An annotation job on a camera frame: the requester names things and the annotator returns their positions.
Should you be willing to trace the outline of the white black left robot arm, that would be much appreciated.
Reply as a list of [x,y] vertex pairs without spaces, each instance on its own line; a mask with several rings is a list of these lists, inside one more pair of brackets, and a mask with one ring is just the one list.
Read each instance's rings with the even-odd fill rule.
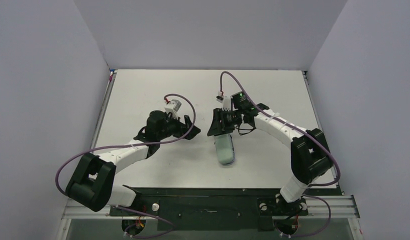
[[110,151],[98,155],[91,150],[81,154],[64,193],[94,212],[105,206],[130,207],[136,192],[115,184],[117,173],[150,158],[170,137],[174,141],[192,140],[200,132],[188,115],[181,121],[171,113],[154,110],[149,114],[146,125],[126,147],[111,147]]

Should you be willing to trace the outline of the mint green umbrella case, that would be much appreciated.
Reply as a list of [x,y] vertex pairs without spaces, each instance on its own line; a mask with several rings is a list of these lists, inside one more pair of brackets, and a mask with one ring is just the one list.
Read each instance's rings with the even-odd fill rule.
[[236,159],[235,148],[233,137],[230,133],[215,136],[214,145],[217,160],[222,166],[229,166],[234,163]]

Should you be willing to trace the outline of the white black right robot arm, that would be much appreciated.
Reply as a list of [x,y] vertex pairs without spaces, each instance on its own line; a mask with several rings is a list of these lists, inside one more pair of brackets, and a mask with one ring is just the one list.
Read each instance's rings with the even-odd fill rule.
[[242,124],[252,130],[261,130],[276,138],[290,150],[292,177],[275,195],[275,207],[281,215],[293,215],[305,211],[302,197],[314,181],[332,166],[324,133],[315,128],[298,127],[281,118],[267,105],[254,105],[242,91],[225,96],[219,92],[216,100],[220,108],[213,110],[207,136],[214,138],[216,155],[221,165],[230,165],[235,160],[232,132]]

